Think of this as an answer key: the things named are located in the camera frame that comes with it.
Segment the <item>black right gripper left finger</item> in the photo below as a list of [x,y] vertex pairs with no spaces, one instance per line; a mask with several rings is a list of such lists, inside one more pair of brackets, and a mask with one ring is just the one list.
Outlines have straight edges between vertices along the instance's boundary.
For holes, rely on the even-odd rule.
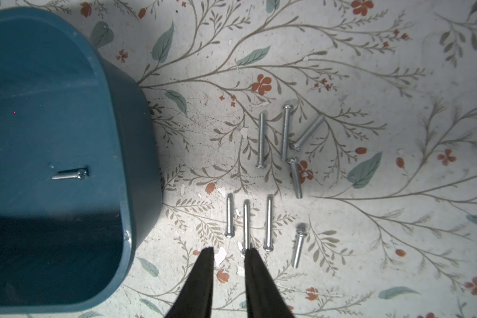
[[205,248],[166,317],[211,317],[213,301],[214,249]]

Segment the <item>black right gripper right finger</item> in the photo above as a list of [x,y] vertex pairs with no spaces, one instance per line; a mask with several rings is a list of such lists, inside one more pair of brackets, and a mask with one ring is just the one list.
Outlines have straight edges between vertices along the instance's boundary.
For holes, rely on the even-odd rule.
[[294,317],[257,249],[246,250],[245,291],[248,317]]

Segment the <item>teal plastic tray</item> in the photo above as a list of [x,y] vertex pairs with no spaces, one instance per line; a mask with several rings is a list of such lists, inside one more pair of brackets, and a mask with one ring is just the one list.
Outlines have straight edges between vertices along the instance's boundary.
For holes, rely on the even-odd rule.
[[[87,168],[85,180],[53,180]],[[63,18],[0,10],[0,315],[84,311],[160,214],[147,99]]]

